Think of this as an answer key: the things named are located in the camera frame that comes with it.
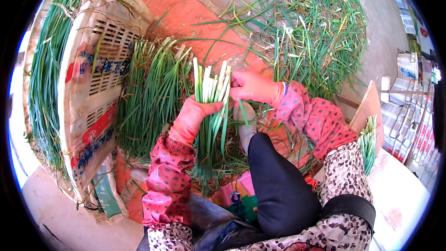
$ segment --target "scallion bundle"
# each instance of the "scallion bundle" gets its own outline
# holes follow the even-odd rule
[[[228,98],[231,87],[231,67],[224,61],[220,75],[210,77],[211,66],[205,68],[198,65],[197,58],[193,59],[193,72],[195,77],[195,100],[199,103],[223,102],[223,109],[219,113],[208,115],[204,118],[200,132],[196,138],[198,146],[197,163],[195,164],[191,177],[199,177],[202,184],[202,192],[209,188],[208,181],[213,175],[213,163],[216,162],[217,150],[215,141],[217,134],[221,131],[221,154],[225,155],[224,147],[226,141],[226,130],[228,120]]]
[[[364,161],[365,175],[370,174],[371,167],[375,163],[375,145],[376,145],[376,118],[377,115],[371,115],[367,118],[367,125],[361,131],[358,138],[361,153]]]
[[[181,100],[190,88],[187,76],[192,67],[188,55],[176,40],[135,43],[123,97],[119,102],[118,143],[127,156],[149,163],[150,152],[163,127],[179,113]]]
[[[81,0],[53,0],[34,52],[28,93],[32,140],[49,168],[64,178],[67,171],[59,139],[57,108],[59,71],[72,26],[69,12],[77,10],[80,3]]]

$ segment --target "knee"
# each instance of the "knee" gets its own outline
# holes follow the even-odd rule
[[[266,133],[260,133],[260,132],[256,133],[249,141],[248,157],[252,150],[257,149],[259,145],[264,145],[267,142],[271,143],[271,139]]]

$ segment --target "gloved hand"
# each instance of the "gloved hand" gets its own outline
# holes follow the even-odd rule
[[[201,121],[209,114],[214,114],[223,108],[223,103],[202,104],[195,101],[195,95],[184,102],[180,114],[170,128],[169,138],[191,146],[193,139],[200,131]]]
[[[235,100],[253,100],[270,104],[277,109],[285,94],[285,84],[275,82],[254,72],[236,70],[231,73],[229,95]]]

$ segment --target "red logo on crate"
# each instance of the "red logo on crate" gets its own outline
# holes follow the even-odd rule
[[[105,114],[103,114],[85,134],[82,136],[82,140],[85,144],[89,144],[95,140],[95,138],[104,131],[107,126],[110,125],[113,118],[115,117],[116,107],[118,103],[114,103],[110,109],[108,109]]]

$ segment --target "leopard print sleeve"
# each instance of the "leopard print sleeve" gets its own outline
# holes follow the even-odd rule
[[[178,222],[166,224],[164,228],[148,230],[148,243],[151,251],[178,250],[193,251],[192,230]]]
[[[354,194],[373,202],[357,142],[350,142],[329,152],[324,165],[325,176],[320,195],[323,206],[331,198],[343,194]],[[254,243],[240,250],[367,250],[371,236],[371,229],[360,217],[333,215],[299,235]]]

